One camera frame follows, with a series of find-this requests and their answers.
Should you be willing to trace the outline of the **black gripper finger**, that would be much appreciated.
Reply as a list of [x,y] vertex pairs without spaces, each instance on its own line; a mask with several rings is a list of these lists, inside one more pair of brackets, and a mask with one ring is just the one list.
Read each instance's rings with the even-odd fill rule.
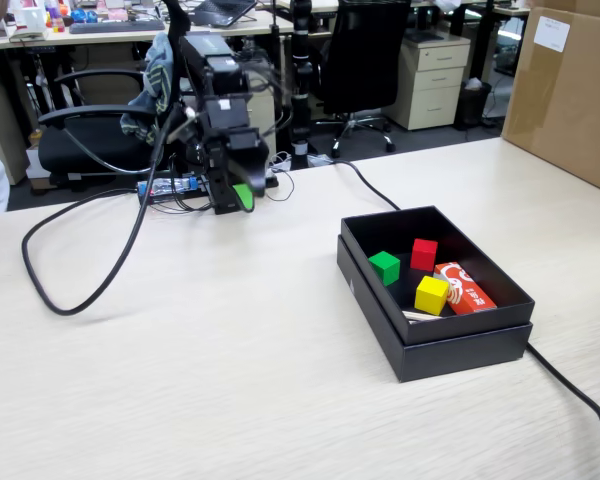
[[207,190],[216,215],[238,212],[242,203],[233,188],[229,154],[221,141],[206,144]]
[[228,171],[232,178],[231,187],[239,208],[244,212],[252,212],[255,198],[265,195],[268,155],[266,143],[229,151]]

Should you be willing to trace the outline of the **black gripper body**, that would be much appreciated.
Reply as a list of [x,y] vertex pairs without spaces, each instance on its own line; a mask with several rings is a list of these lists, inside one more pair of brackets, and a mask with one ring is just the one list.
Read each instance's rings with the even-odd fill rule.
[[206,156],[217,151],[230,156],[259,156],[261,138],[251,126],[249,96],[205,96],[202,112],[202,148]]

